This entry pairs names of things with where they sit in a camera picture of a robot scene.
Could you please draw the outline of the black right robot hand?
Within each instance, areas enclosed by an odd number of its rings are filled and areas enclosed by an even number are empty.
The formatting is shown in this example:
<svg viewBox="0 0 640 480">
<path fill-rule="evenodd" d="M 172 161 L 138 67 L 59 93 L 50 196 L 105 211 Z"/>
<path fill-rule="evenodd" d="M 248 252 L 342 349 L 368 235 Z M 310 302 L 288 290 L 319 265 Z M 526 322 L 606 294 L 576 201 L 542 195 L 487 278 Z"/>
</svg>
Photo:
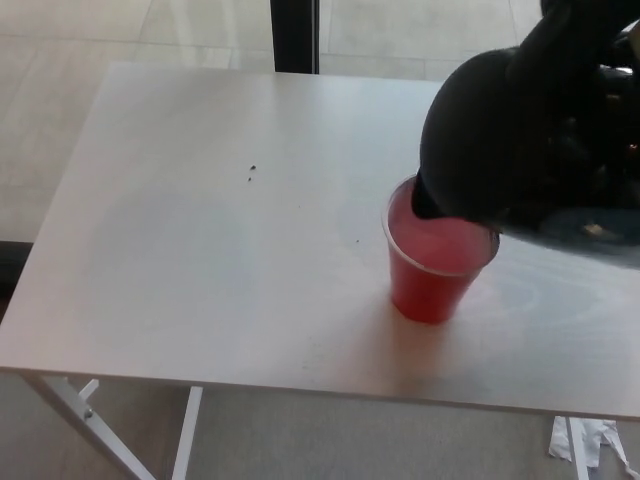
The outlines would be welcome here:
<svg viewBox="0 0 640 480">
<path fill-rule="evenodd" d="M 629 29 L 616 35 L 598 69 L 603 103 L 601 139 L 608 163 L 639 178 L 639 57 Z"/>
</svg>

